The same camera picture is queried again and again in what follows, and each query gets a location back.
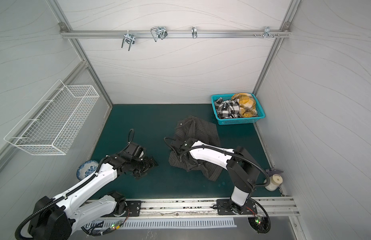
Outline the dark grey striped shirt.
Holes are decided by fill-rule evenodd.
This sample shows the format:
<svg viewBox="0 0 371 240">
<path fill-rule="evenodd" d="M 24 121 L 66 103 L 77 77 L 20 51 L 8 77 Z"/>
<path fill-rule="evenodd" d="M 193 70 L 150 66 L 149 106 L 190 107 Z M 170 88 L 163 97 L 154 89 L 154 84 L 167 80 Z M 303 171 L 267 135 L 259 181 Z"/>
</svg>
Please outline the dark grey striped shirt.
<svg viewBox="0 0 371 240">
<path fill-rule="evenodd" d="M 216 124 L 194 116 L 188 116 L 179 121 L 175 128 L 174 138 L 171 139 L 171 143 L 168 145 L 171 148 L 168 162 L 171 166 L 188 172 L 201 171 L 208 180 L 215 182 L 223 170 L 222 167 L 196 159 L 191 156 L 190 152 L 183 153 L 198 141 L 206 145 L 220 147 L 220 138 Z"/>
</svg>

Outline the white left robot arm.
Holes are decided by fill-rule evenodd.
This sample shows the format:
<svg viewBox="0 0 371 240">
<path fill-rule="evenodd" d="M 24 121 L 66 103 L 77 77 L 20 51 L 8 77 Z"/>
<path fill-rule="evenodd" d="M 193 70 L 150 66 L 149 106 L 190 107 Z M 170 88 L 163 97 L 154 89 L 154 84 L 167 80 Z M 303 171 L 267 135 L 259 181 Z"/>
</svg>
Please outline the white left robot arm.
<svg viewBox="0 0 371 240">
<path fill-rule="evenodd" d="M 25 240 L 21 231 L 27 226 L 29 240 L 67 240 L 73 232 L 99 217 L 127 216 L 130 208 L 125 197 L 116 191 L 90 204 L 86 201 L 119 176 L 131 173 L 140 179 L 156 166 L 158 163 L 146 154 L 144 147 L 128 143 L 122 151 L 105 156 L 95 171 L 78 184 L 53 198 L 39 199 L 33 213 L 16 228 L 15 238 Z"/>
</svg>

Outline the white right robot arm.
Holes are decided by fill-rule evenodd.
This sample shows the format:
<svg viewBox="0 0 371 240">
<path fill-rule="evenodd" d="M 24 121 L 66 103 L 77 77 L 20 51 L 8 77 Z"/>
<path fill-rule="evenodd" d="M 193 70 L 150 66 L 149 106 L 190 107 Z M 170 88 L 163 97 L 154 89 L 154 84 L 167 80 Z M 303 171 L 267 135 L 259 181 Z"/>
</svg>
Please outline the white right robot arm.
<svg viewBox="0 0 371 240">
<path fill-rule="evenodd" d="M 256 189 L 271 183 L 269 174 L 243 147 L 224 149 L 193 138 L 173 139 L 168 146 L 180 162 L 189 161 L 195 167 L 208 162 L 227 170 L 234 184 L 230 197 L 233 207 L 243 208 Z"/>
</svg>

